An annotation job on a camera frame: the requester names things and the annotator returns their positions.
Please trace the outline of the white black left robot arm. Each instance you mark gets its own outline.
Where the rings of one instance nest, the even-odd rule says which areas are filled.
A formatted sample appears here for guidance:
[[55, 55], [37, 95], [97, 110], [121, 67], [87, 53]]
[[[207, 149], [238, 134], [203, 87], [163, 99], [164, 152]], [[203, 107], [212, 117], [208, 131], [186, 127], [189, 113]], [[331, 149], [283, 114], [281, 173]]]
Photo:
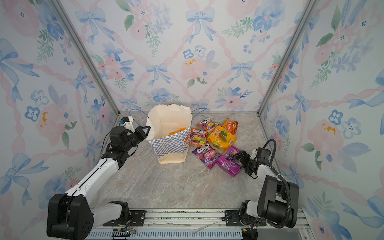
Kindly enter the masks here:
[[138, 126], [135, 130], [124, 126], [112, 128], [110, 142], [99, 163], [66, 193], [55, 194], [49, 200], [48, 237], [84, 240], [92, 229], [108, 222], [127, 227], [132, 220], [128, 203], [112, 201], [93, 209], [90, 203], [107, 180], [132, 156], [129, 151], [136, 151], [138, 145], [146, 140], [150, 130], [149, 126]]

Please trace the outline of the yellow mango gummy bag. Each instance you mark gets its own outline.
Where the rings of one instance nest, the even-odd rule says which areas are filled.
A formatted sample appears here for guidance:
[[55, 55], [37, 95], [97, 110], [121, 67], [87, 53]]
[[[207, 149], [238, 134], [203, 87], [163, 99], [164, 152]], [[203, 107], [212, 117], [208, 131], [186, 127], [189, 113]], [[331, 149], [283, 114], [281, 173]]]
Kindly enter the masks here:
[[222, 126], [217, 126], [208, 136], [207, 141], [216, 149], [226, 152], [237, 138]]
[[174, 132], [171, 132], [169, 133], [169, 136], [172, 136], [172, 135], [175, 135], [175, 134], [179, 134], [179, 133], [183, 133], [187, 130], [187, 128], [182, 128], [182, 129], [179, 129], [177, 131], [174, 131]]

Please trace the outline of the purple grape gummy bag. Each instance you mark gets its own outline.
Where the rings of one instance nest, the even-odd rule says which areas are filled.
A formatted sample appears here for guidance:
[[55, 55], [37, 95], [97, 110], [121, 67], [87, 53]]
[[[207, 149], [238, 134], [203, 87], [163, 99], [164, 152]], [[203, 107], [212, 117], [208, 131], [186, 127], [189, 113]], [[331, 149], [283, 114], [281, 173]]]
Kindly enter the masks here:
[[238, 161], [235, 156], [240, 152], [241, 150], [238, 148], [230, 146], [228, 150], [218, 158], [216, 165], [218, 165], [231, 177], [235, 177], [243, 167], [242, 163]]

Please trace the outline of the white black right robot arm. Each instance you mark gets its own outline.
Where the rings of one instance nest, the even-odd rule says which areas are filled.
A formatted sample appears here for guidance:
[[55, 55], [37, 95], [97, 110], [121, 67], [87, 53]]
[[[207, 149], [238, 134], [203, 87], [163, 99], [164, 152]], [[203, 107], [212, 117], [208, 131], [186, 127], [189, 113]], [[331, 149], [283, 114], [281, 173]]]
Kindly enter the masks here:
[[294, 228], [298, 218], [299, 186], [286, 180], [273, 167], [276, 150], [258, 148], [250, 156], [241, 151], [229, 156], [232, 163], [240, 163], [245, 173], [254, 180], [263, 180], [258, 201], [245, 201], [235, 211], [239, 219], [263, 221], [277, 229]]

